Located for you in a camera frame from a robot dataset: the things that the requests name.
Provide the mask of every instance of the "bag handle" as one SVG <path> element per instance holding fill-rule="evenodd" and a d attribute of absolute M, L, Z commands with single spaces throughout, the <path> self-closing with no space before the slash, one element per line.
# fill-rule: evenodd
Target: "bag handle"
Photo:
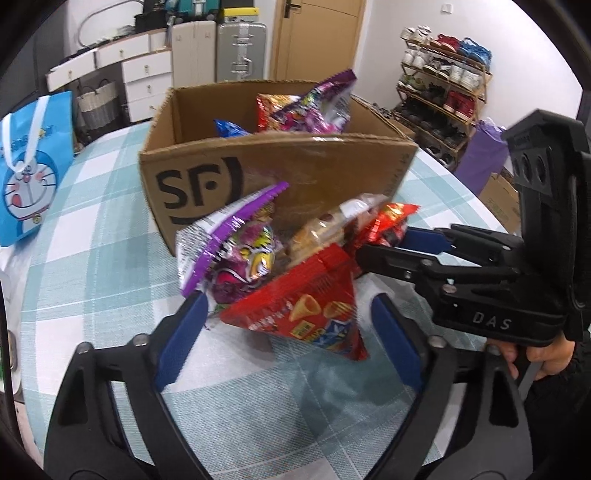
<path fill-rule="evenodd" d="M 10 120 L 12 119 L 12 114 L 9 113 L 2 120 L 2 148 L 4 149 L 4 161 L 6 162 L 7 167 L 10 168 L 14 173 L 22 172 L 33 161 L 33 157 L 35 156 L 37 145 L 39 143 L 39 131 L 41 130 L 41 125 L 43 124 L 43 118 L 45 117 L 45 111 L 47 110 L 48 103 L 49 95 L 39 97 L 37 100 L 35 112 L 33 113 L 33 119 L 31 120 L 31 128 L 29 129 L 25 158 L 20 168 L 16 168 L 12 164 L 12 141 L 10 137 Z"/>

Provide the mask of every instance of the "shelf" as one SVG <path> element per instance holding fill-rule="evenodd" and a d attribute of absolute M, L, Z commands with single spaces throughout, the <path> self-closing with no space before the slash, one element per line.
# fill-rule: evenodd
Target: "shelf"
<path fill-rule="evenodd" d="M 458 90 L 460 93 L 463 93 L 464 95 L 468 95 L 472 98 L 478 98 L 481 102 L 486 103 L 486 99 L 484 98 L 484 96 L 482 95 L 482 88 L 480 88 L 478 90 L 478 92 L 472 92 L 471 90 L 468 90 L 467 88 L 463 87 L 462 85 L 455 83 L 455 82 L 450 82 L 449 80 L 446 80 L 444 78 L 438 77 L 437 75 L 434 75 L 430 72 L 425 72 L 425 70 L 422 69 L 418 69 L 415 67 L 411 67 L 410 65 L 406 65 L 405 63 L 401 63 L 400 65 L 402 65 L 402 69 L 409 69 L 409 70 L 413 70 L 417 73 L 422 73 L 423 75 L 428 76 L 429 78 L 435 79 L 435 80 L 439 80 L 440 82 L 443 82 L 447 85 L 452 86 L 454 89 Z"/>
<path fill-rule="evenodd" d="M 428 135 L 430 138 L 435 140 L 435 142 L 439 143 L 440 145 L 445 147 L 445 149 L 452 152 L 454 154 L 454 156 L 456 156 L 460 152 L 460 150 L 462 150 L 462 148 L 464 148 L 466 146 L 466 144 L 468 143 L 468 141 L 470 140 L 470 137 L 466 137 L 466 139 L 459 145 L 459 147 L 452 148 L 449 145 L 447 145 L 443 140 L 441 140 L 440 138 L 437 138 L 435 135 L 433 135 L 431 132 L 425 130 L 423 127 L 420 127 L 417 124 L 414 124 L 411 121 L 407 120 L 402 115 L 400 115 L 398 112 L 392 111 L 392 114 L 396 117 L 397 121 L 399 121 L 403 125 L 406 125 L 411 130 L 418 130 L 419 132 L 422 132 L 423 134 Z"/>
<path fill-rule="evenodd" d="M 416 93 L 412 93 L 409 90 L 406 90 L 404 88 L 400 88 L 398 86 L 396 87 L 396 90 L 403 93 L 404 95 L 407 95 L 411 98 L 415 98 L 415 99 L 419 100 L 420 102 L 424 103 L 428 107 L 436 110 L 437 112 L 443 113 L 444 115 L 448 116 L 452 120 L 455 120 L 456 122 L 461 123 L 462 125 L 466 125 L 467 127 L 473 127 L 476 125 L 473 120 L 469 120 L 469 121 L 462 120 L 461 118 L 459 118 L 455 114 L 448 112 L 443 107 L 440 107 L 439 105 L 436 105 L 433 102 L 429 102 L 429 100 L 425 100 L 423 97 L 421 97 L 420 95 L 417 95 Z"/>
<path fill-rule="evenodd" d="M 460 63 L 465 63 L 465 64 L 469 65 L 470 67 L 473 67 L 473 68 L 479 70 L 480 72 L 485 72 L 486 73 L 485 83 L 488 85 L 488 83 L 491 81 L 492 73 L 487 72 L 486 65 L 484 65 L 483 63 L 480 63 L 479 61 L 469 59 L 468 57 L 465 57 L 464 55 L 459 55 L 457 53 L 446 50 L 445 48 L 434 47 L 432 45 L 420 43 L 418 41 L 406 40 L 405 38 L 403 38 L 403 40 L 407 43 L 408 46 L 415 45 L 417 47 L 420 47 L 422 50 L 436 53 L 438 55 L 441 55 L 442 57 L 456 60 Z"/>

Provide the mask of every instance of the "blue snack bag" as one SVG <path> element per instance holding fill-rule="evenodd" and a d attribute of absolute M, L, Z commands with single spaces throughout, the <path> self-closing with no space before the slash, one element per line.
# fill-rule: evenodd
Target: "blue snack bag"
<path fill-rule="evenodd" d="M 226 122 L 225 120 L 214 120 L 217 127 L 217 134 L 222 138 L 230 137 L 243 137 L 244 135 L 250 135 L 242 127 L 232 122 Z"/>

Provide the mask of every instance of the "drawer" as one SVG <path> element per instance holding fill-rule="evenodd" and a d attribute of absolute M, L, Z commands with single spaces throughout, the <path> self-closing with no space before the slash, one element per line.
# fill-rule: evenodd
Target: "drawer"
<path fill-rule="evenodd" d="M 112 63 L 146 53 L 150 53 L 150 36 L 148 34 L 129 37 L 100 47 L 96 52 L 96 67 L 106 67 Z"/>
<path fill-rule="evenodd" d="M 170 57 L 170 50 L 167 50 L 124 62 L 123 81 L 131 83 L 147 77 L 172 72 Z"/>
<path fill-rule="evenodd" d="M 152 97 L 129 102 L 127 108 L 129 109 L 129 120 L 131 122 L 139 122 L 152 118 L 164 102 L 166 94 L 154 95 Z"/>
<path fill-rule="evenodd" d="M 135 82 L 126 83 L 125 91 L 127 93 L 127 102 L 135 102 L 142 98 L 151 97 L 154 95 L 162 95 L 166 93 L 173 85 L 173 74 L 163 73 L 155 77 L 148 77 Z"/>
<path fill-rule="evenodd" d="M 53 68 L 47 74 L 47 89 L 54 92 L 59 87 L 94 72 L 96 70 L 95 52 L 96 48 Z"/>
<path fill-rule="evenodd" d="M 166 30 L 150 34 L 150 51 L 156 51 L 166 46 Z"/>

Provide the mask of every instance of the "purple bag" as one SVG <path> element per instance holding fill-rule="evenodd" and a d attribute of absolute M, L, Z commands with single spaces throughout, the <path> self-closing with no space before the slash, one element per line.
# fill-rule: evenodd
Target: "purple bag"
<path fill-rule="evenodd" d="M 468 143 L 454 175 L 477 197 L 484 189 L 492 173 L 501 173 L 507 158 L 509 147 L 501 140 L 504 129 L 493 123 L 480 120 L 476 132 Z"/>

